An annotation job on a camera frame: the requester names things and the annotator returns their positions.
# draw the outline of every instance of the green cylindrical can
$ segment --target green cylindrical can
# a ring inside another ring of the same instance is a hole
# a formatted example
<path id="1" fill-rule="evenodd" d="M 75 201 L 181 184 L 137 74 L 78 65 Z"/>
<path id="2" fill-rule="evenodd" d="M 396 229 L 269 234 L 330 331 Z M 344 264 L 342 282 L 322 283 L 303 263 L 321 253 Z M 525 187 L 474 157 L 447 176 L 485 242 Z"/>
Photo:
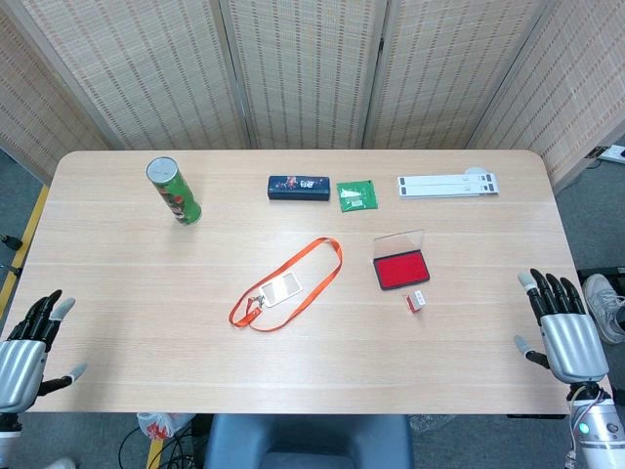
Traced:
<path id="1" fill-rule="evenodd" d="M 153 159 L 146 173 L 180 223 L 190 225 L 199 220 L 202 209 L 193 198 L 176 161 L 167 156 Z"/>

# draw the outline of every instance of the shoe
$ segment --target shoe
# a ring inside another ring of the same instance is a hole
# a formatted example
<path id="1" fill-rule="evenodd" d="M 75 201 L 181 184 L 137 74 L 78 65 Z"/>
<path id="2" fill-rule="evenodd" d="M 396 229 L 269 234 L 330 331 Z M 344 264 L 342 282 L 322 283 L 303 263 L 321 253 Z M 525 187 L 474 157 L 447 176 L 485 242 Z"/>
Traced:
<path id="1" fill-rule="evenodd" d="M 602 340 L 606 344 L 625 342 L 625 330 L 616 320 L 618 310 L 625 308 L 625 297 L 618 296 L 607 278 L 601 274 L 589 276 L 584 282 L 583 291 Z"/>

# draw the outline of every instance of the orange lanyard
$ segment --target orange lanyard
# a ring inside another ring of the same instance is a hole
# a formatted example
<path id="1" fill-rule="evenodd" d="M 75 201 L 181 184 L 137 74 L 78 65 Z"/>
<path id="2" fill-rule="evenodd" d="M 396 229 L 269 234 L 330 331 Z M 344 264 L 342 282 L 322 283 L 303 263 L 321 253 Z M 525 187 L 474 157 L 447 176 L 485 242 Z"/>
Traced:
<path id="1" fill-rule="evenodd" d="M 321 281 L 321 283 L 316 286 L 316 288 L 311 292 L 311 294 L 306 297 L 306 299 L 300 304 L 300 306 L 298 306 L 295 309 L 295 311 L 293 311 L 293 313 L 291 313 L 291 315 L 286 319 L 285 322 L 283 322 L 282 324 L 277 325 L 275 327 L 269 328 L 269 329 L 260 329 L 258 327 L 254 327 L 252 325 L 252 321 L 255 318 L 257 318 L 260 313 L 263 312 L 263 309 L 262 309 L 263 305 L 262 305 L 262 300 L 261 300 L 260 297 L 258 297 L 258 298 L 248 298 L 247 299 L 247 307 L 245 308 L 245 316 L 243 318 L 241 318 L 240 320 L 234 320 L 234 315 L 236 314 L 236 311 L 238 310 L 238 308 L 241 306 L 241 303 L 243 302 L 243 299 L 252 290 L 258 288 L 259 286 L 261 286 L 262 284 L 264 284 L 267 281 L 271 280 L 272 278 L 282 274 L 289 267 L 291 267 L 294 264 L 298 263 L 300 260 L 302 260 L 302 258 L 304 256 L 306 256 L 309 252 L 311 252 L 313 249 L 315 249 L 317 246 L 319 246 L 320 244 L 322 244 L 325 241 L 328 241 L 332 245 L 332 247 L 334 248 L 334 251 L 336 252 L 337 257 L 339 258 L 339 265 L 334 268 L 334 271 L 332 271 L 328 277 L 324 278 Z M 317 296 L 319 296 L 319 294 L 325 289 L 325 287 L 330 284 L 330 282 L 334 279 L 334 277 L 339 273 L 339 271 L 341 270 L 342 266 L 343 266 L 343 249 L 341 249 L 341 244 L 339 243 L 339 241 L 337 241 L 333 237 L 318 237 L 313 242 L 311 242 L 308 246 L 306 246 L 304 249 L 302 249 L 300 252 L 298 252 L 296 255 L 294 255 L 292 258 L 290 258 L 288 261 L 286 261 L 284 264 L 282 264 L 280 267 L 278 267 L 271 274 L 269 274 L 268 276 L 266 276 L 262 280 L 259 280 L 257 283 L 255 283 L 254 285 L 249 287 L 247 289 L 247 291 L 245 293 L 243 293 L 241 295 L 241 297 L 238 299 L 238 301 L 236 302 L 236 305 L 234 305 L 234 308 L 232 308 L 232 311 L 230 311 L 229 321 L 230 321 L 230 323 L 232 325 L 235 325 L 236 327 L 245 327 L 246 325 L 249 325 L 254 330 L 259 330 L 261 332 L 273 332 L 274 330 L 278 330 L 278 329 L 284 327 L 286 324 L 288 324 L 292 319 L 294 319 L 300 313 L 302 313 L 314 301 L 314 299 Z M 254 303 L 257 303 L 256 308 L 250 310 L 250 308 L 252 308 L 252 305 Z"/>

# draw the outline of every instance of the beige room divider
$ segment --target beige room divider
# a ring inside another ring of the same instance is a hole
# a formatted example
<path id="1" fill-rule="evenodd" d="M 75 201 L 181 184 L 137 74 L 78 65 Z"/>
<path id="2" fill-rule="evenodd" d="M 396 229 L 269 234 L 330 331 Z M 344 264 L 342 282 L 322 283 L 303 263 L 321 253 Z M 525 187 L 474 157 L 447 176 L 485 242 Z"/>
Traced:
<path id="1" fill-rule="evenodd" d="M 558 191 L 623 122 L 625 2 L 558 0 L 515 61 L 470 147 L 532 149 Z"/>
<path id="2" fill-rule="evenodd" d="M 0 147 L 50 183 L 76 149 L 106 149 L 100 131 L 0 10 Z"/>
<path id="3" fill-rule="evenodd" d="M 559 189 L 625 130 L 623 0 L 0 6 L 114 149 L 532 149 Z M 7 135 L 47 180 L 63 123 L 35 114 Z"/>
<path id="4" fill-rule="evenodd" d="M 545 5 L 391 2 L 365 146 L 464 148 Z"/>
<path id="5" fill-rule="evenodd" d="M 22 0 L 7 4 L 124 149 L 247 146 L 208 1 Z"/>
<path id="6" fill-rule="evenodd" d="M 383 1 L 222 0 L 261 149 L 358 149 Z"/>

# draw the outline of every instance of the green packet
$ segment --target green packet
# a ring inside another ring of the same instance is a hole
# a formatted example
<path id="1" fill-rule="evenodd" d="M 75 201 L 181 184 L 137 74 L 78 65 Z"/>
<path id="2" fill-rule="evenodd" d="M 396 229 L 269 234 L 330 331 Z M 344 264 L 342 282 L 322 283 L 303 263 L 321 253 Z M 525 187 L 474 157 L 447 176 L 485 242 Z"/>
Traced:
<path id="1" fill-rule="evenodd" d="M 339 201 L 342 212 L 378 208 L 378 200 L 371 181 L 355 181 L 353 183 L 339 183 Z"/>

